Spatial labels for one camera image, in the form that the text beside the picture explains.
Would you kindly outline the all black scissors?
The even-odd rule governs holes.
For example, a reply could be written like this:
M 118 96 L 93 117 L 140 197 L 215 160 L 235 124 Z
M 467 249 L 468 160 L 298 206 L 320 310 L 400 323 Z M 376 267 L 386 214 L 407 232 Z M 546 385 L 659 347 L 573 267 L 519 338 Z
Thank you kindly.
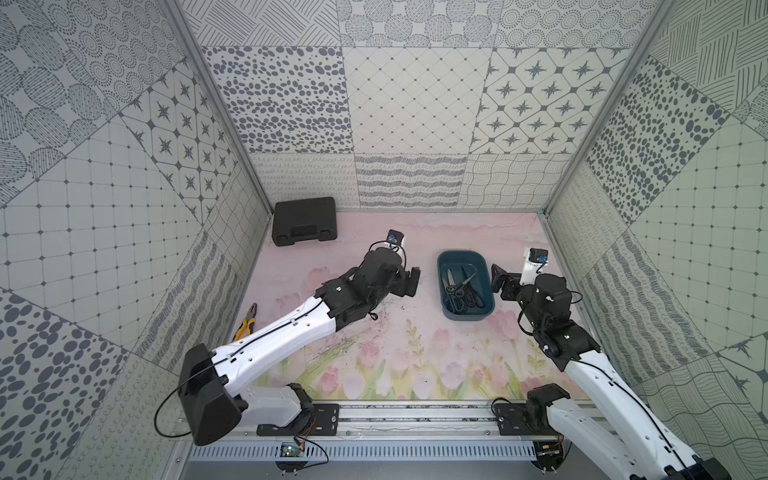
M 464 279 L 467 276 L 470 276 L 470 274 L 464 266 L 461 267 L 462 274 L 464 276 Z M 470 285 L 466 287 L 466 293 L 464 295 L 464 301 L 466 305 L 469 308 L 484 308 L 485 307 L 485 301 L 483 300 L 480 293 L 472 286 L 472 283 L 470 282 Z

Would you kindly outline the teal plastic storage box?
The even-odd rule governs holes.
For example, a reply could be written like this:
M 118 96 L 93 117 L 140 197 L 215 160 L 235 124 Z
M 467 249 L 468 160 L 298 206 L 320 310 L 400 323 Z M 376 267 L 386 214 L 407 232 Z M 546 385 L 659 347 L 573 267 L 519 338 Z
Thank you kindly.
M 448 250 L 437 259 L 443 313 L 452 321 L 480 321 L 493 313 L 495 301 L 488 265 L 470 250 Z

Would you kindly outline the black handled steel scissors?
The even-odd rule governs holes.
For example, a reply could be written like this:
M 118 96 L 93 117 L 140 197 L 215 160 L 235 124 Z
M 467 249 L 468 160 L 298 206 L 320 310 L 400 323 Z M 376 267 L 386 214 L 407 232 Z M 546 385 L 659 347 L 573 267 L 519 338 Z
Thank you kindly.
M 453 294 L 453 285 L 456 284 L 452 271 L 447 269 L 444 275 L 444 291 L 446 295 L 447 309 L 454 314 L 459 314 L 463 312 L 465 304 L 461 297 L 457 297 Z

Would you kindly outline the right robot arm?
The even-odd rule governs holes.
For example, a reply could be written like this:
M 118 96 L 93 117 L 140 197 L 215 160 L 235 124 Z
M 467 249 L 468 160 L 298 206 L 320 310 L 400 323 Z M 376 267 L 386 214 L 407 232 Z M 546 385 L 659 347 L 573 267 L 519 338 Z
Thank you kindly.
M 542 353 L 589 397 L 606 420 L 599 424 L 563 387 L 530 390 L 524 405 L 493 400 L 501 434 L 553 434 L 575 445 L 610 479 L 727 479 L 726 467 L 704 459 L 678 438 L 629 388 L 598 342 L 571 317 L 573 292 L 565 278 L 526 262 L 523 272 L 491 268 L 491 289 L 520 307 L 527 334 Z

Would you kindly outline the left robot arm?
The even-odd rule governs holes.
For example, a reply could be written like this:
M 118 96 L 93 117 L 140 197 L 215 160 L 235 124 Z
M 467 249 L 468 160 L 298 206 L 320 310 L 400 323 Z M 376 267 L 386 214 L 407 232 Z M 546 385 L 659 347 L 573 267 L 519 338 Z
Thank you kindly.
M 420 275 L 419 268 L 405 267 L 404 253 L 378 247 L 255 333 L 214 349 L 193 346 L 184 357 L 176 392 L 194 444 L 224 438 L 243 419 L 290 436 L 307 432 L 318 419 L 300 384 L 255 389 L 253 382 L 305 346 L 373 316 L 387 296 L 414 296 Z

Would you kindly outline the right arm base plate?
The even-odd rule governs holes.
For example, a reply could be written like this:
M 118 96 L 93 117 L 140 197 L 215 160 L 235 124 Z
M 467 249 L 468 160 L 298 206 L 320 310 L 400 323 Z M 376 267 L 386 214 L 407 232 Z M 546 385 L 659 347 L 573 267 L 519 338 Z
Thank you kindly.
M 501 436 L 559 436 L 547 420 L 546 411 L 530 402 L 495 399 L 490 410 Z

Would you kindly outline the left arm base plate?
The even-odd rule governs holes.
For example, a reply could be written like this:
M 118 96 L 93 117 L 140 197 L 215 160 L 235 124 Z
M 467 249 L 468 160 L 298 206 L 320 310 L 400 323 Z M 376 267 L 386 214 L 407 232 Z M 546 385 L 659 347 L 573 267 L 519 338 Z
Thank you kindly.
M 299 415 L 285 427 L 271 424 L 257 426 L 259 437 L 335 436 L 338 429 L 340 405 L 333 403 L 313 404 L 302 409 Z

